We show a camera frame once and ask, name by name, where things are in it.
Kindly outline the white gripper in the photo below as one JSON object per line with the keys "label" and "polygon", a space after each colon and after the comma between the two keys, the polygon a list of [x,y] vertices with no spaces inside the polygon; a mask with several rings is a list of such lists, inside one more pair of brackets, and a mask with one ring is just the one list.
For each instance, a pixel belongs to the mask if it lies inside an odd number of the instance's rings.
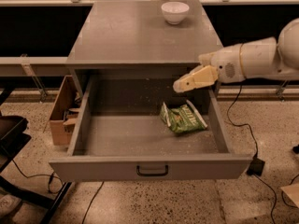
{"label": "white gripper", "polygon": [[243,81],[245,77],[241,70],[240,50],[241,44],[236,44],[220,49],[215,53],[209,52],[199,55],[198,61],[201,65],[176,80],[173,84],[174,91],[183,93],[201,89],[213,85],[217,80],[222,83]]}

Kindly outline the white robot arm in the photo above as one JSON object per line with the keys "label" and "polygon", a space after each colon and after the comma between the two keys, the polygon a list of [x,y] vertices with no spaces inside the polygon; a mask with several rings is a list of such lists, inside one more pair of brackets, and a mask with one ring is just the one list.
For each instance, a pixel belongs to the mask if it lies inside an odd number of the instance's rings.
{"label": "white robot arm", "polygon": [[273,36],[240,43],[198,56],[199,65],[173,84],[177,93],[246,79],[299,79],[299,19]]}

